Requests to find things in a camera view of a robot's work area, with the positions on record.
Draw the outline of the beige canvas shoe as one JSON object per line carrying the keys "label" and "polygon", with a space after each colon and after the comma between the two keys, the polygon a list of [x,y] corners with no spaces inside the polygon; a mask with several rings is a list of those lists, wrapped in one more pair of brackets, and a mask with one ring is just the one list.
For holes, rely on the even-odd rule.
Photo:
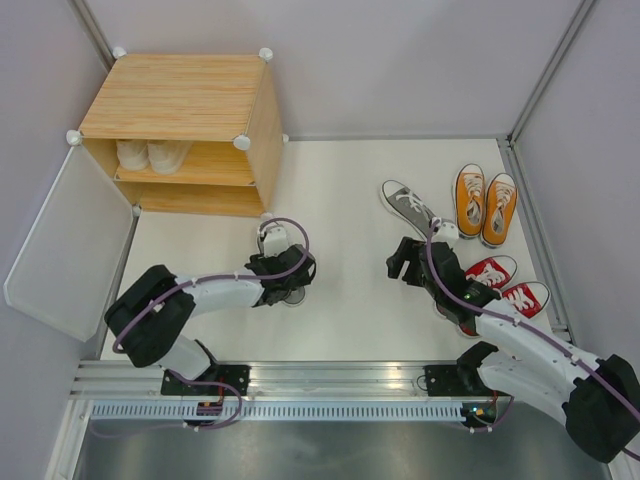
{"label": "beige canvas shoe", "polygon": [[116,152],[122,168],[128,171],[140,171],[149,164],[147,141],[139,139],[119,139]]}
{"label": "beige canvas shoe", "polygon": [[156,174],[171,175],[183,165],[192,143],[179,140],[152,140],[147,143],[148,159]]}

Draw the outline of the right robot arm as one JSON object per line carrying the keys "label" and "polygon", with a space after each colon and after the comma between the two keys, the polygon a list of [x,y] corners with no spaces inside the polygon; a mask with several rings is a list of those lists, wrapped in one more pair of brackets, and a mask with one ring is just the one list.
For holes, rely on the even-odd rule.
{"label": "right robot arm", "polygon": [[625,359],[600,358],[535,326],[495,290],[466,278],[443,242],[404,237],[386,267],[389,277],[425,289],[446,320],[478,335],[457,360],[463,392],[495,390],[525,402],[601,463],[638,436],[639,380]]}

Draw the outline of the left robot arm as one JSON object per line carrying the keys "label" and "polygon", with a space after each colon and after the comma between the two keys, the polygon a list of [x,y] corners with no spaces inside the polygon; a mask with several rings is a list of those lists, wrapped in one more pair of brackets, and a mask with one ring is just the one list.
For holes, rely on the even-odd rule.
{"label": "left robot arm", "polygon": [[195,394],[207,395],[219,373],[205,347],[182,335],[186,323],[210,312],[283,302],[310,285],[315,271],[315,258],[300,244],[275,256],[253,255],[228,274],[189,279],[152,266],[104,315],[115,336],[113,351],[137,368],[159,365]]}

